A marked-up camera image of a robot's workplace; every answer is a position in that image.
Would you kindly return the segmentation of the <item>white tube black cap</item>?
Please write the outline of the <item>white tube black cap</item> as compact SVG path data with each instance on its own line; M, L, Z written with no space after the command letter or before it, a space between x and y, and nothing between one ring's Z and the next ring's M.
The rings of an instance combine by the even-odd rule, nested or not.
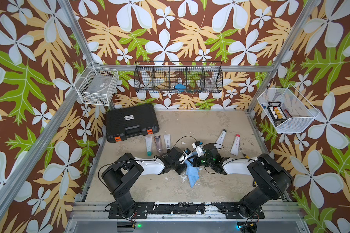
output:
M167 150L170 150L171 147L171 136L170 135L164 135L164 142Z

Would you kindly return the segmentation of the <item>blue microfiber cloth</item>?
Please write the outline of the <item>blue microfiber cloth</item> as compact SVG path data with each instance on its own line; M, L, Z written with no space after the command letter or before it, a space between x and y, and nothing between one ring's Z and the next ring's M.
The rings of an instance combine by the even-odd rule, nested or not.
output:
M199 169L195 168L189 160L184 162L187 165L186 175L188 176L190 187L193 188L199 180Z

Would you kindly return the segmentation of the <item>silver purple toothpaste tube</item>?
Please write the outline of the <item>silver purple toothpaste tube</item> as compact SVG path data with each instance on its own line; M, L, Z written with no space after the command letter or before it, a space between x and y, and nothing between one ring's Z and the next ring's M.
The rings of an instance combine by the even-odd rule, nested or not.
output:
M161 136L155 136L154 141L155 141L157 153L158 155L161 155L163 152Z

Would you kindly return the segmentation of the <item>white tube teal cap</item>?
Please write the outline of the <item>white tube teal cap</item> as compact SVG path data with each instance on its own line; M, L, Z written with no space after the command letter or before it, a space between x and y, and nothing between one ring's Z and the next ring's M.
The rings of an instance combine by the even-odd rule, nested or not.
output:
M145 138L147 156L152 156L152 137Z

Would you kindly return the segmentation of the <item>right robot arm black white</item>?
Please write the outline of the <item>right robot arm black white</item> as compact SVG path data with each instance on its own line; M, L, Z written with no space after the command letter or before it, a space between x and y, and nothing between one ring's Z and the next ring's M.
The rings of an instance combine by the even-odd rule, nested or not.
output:
M250 175L256 182L256 187L239 201L237 213L242 217L248 218L266 202L284 197L294 181L287 170L265 153L254 158L222 157L213 143L204 145L201 155L198 152L188 154L184 160L194 168L209 167L217 174Z

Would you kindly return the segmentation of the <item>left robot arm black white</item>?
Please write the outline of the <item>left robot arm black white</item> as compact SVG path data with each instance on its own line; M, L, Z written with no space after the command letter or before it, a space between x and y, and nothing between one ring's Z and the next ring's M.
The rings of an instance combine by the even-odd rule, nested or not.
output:
M130 189L139 177L162 175L174 170L181 175L187 168L185 160L192 154L190 149L173 147L154 159L140 159L130 152L125 153L116 162L109 165L101 175L101 180L112 194L118 214L129 218L136 211L136 203Z

